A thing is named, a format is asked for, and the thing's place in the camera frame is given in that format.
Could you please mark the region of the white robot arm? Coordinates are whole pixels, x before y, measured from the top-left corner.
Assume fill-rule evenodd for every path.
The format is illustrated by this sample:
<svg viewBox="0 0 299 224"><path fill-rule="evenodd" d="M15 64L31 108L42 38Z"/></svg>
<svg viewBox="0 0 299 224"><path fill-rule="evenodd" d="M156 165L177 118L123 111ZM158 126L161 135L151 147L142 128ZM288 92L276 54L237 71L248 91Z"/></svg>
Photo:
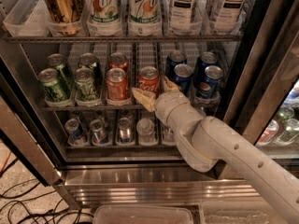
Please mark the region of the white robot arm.
<svg viewBox="0 0 299 224"><path fill-rule="evenodd" d="M205 173L225 161L289 223L299 224L299 179L269 159L226 123L195 109L169 81L166 91L132 88L132 95L169 127L183 159Z"/></svg>

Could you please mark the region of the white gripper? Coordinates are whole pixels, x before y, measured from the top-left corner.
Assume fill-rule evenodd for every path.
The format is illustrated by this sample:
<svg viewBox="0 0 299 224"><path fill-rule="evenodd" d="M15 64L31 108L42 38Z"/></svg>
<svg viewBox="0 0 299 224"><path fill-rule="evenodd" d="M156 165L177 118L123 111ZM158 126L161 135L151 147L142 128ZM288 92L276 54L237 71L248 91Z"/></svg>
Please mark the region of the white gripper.
<svg viewBox="0 0 299 224"><path fill-rule="evenodd" d="M193 126L200 121L200 113L191 105L189 99L179 92L176 83L163 76L163 88L164 93L157 100L152 91L132 88L132 94L149 112L155 110L156 117L169 127Z"/></svg>

